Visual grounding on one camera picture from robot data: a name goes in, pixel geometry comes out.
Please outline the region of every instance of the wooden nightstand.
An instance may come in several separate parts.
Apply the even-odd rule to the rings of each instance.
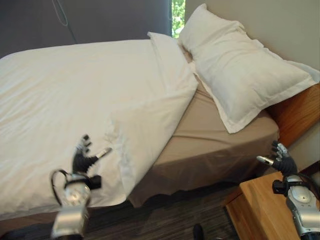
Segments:
[[[299,240],[286,197],[274,194],[280,172],[240,184],[224,202],[241,240]]]

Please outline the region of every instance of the beige fitted sheet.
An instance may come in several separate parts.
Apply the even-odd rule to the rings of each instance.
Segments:
[[[183,52],[190,62],[191,56]],[[157,194],[170,195],[220,181],[241,182],[257,170],[256,156],[270,154],[271,143],[278,138],[278,126],[266,111],[243,130],[229,134],[199,81],[172,138],[128,199],[139,207]]]

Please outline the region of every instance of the white duvet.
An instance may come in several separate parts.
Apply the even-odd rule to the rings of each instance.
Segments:
[[[152,166],[197,88],[177,43],[150,40],[57,46],[0,59],[0,220],[59,209],[49,181],[71,171],[88,134],[102,176],[91,206],[120,204]]]

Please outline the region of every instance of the dark carpet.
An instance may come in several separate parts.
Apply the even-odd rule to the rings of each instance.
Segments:
[[[234,190],[220,183],[171,196],[157,195],[143,207],[126,201],[113,207],[91,210],[86,240],[192,240],[193,226],[201,224],[206,240],[238,240],[231,220],[222,207]],[[7,233],[3,240],[50,239],[52,223],[36,224]]]

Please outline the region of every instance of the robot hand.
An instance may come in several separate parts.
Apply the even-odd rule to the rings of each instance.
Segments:
[[[275,180],[272,183],[273,193],[286,197],[286,205],[292,212],[293,222],[300,238],[302,240],[319,239],[320,213],[316,205],[317,199],[310,191],[310,185],[299,176],[315,185],[313,180],[297,172],[295,161],[283,144],[273,141],[272,151],[275,155],[271,158],[257,156],[256,159],[282,173],[282,181]]]
[[[289,155],[287,148],[280,142],[272,142],[272,151],[275,153],[271,158],[257,156],[256,159],[264,164],[270,165],[287,176],[297,173],[297,166],[293,158]]]
[[[72,172],[86,174],[89,167],[96,163],[100,158],[108,154],[112,149],[110,147],[105,148],[96,156],[88,157],[87,154],[90,151],[89,146],[92,143],[88,135],[84,135],[79,144],[76,146],[76,151],[72,161]]]
[[[87,176],[91,165],[109,153],[112,149],[105,148],[95,156],[88,157],[90,138],[85,135],[77,145],[72,161],[72,173],[62,169],[53,172],[51,185],[57,202],[62,206],[57,214],[51,232],[52,239],[83,239],[89,219],[87,206],[91,198],[91,190],[101,188],[101,176]],[[64,194],[59,199],[54,185],[54,176],[57,172],[65,176]]]

